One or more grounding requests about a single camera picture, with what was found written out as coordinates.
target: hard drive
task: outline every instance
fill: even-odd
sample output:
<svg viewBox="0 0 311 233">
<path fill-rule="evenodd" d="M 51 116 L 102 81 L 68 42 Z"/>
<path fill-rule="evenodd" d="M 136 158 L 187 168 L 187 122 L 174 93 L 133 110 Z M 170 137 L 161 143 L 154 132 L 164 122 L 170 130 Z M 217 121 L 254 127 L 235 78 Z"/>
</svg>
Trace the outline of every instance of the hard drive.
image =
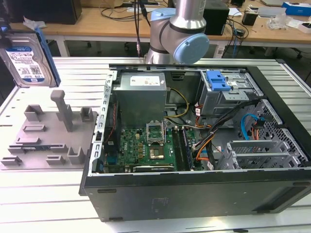
<svg viewBox="0 0 311 233">
<path fill-rule="evenodd" d="M 7 33 L 12 47 L 0 49 L 0 56 L 19 87 L 57 87 L 60 78 L 40 29 L 36 32 Z"/>
</svg>

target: slotted metal table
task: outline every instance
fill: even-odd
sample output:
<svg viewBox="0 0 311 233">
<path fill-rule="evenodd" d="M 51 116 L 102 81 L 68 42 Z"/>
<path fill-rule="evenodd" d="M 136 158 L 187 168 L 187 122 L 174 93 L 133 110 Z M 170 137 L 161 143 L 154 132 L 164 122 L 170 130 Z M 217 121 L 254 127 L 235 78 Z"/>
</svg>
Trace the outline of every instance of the slotted metal table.
<svg viewBox="0 0 311 233">
<path fill-rule="evenodd" d="M 65 91 L 65 101 L 73 111 L 91 106 L 99 112 L 108 64 L 140 64 L 135 58 L 55 58 L 62 79 L 57 89 Z M 304 127 L 311 133 L 311 89 L 286 65 L 276 60 L 203 59 L 199 65 L 257 66 Z M 50 100 L 54 88 L 14 88 L 0 107 L 0 153 L 9 154 L 8 145 L 25 120 L 29 104 L 43 111 L 56 111 Z M 280 214 L 222 216 L 187 219 L 102 223 L 88 197 L 78 194 L 82 170 L 0 171 L 0 232 L 233 232 L 247 229 L 257 233 L 311 232 L 311 195 Z"/>
</svg>

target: ram slot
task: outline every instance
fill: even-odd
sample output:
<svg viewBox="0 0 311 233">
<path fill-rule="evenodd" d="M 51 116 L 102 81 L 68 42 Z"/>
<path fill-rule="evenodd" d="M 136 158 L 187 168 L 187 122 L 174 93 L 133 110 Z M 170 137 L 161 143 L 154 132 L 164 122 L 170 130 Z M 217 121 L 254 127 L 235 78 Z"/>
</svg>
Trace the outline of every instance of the ram slot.
<svg viewBox="0 0 311 233">
<path fill-rule="evenodd" d="M 186 135 L 186 130 L 180 130 L 179 133 L 182 133 L 182 144 L 183 144 L 183 150 L 184 150 L 184 155 L 186 155 L 186 160 L 188 161 L 188 169 L 190 170 L 192 168 L 192 159 L 191 159 L 191 151 L 189 147 L 189 143 L 187 140 L 187 135 Z"/>
<path fill-rule="evenodd" d="M 179 134 L 180 148 L 183 156 L 184 169 L 185 171 L 190 171 L 190 168 L 192 168 L 192 161 L 185 129 L 180 129 L 178 131 L 178 134 Z"/>
<path fill-rule="evenodd" d="M 172 137 L 173 137 L 173 147 L 175 151 L 177 171 L 184 171 L 183 156 L 182 156 L 181 146 L 179 143 L 179 135 L 178 135 L 177 130 L 172 130 Z"/>
</svg>

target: laptop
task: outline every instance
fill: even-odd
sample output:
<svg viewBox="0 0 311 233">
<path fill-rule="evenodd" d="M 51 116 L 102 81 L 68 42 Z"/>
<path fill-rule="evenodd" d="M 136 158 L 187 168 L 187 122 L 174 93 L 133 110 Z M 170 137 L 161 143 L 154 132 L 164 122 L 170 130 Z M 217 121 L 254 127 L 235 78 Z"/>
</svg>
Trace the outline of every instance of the laptop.
<svg viewBox="0 0 311 233">
<path fill-rule="evenodd" d="M 282 0 L 260 0 L 266 6 L 282 6 L 284 1 Z"/>
</svg>

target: blue hard drive label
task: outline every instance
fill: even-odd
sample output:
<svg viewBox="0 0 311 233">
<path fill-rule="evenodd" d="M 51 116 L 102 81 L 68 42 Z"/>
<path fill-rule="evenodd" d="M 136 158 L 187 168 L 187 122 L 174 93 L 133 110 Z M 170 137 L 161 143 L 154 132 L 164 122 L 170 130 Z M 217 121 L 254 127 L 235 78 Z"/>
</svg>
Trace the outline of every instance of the blue hard drive label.
<svg viewBox="0 0 311 233">
<path fill-rule="evenodd" d="M 34 60 L 34 52 L 30 47 L 11 47 L 5 50 L 23 81 L 29 83 L 44 81 L 43 72 Z"/>
</svg>

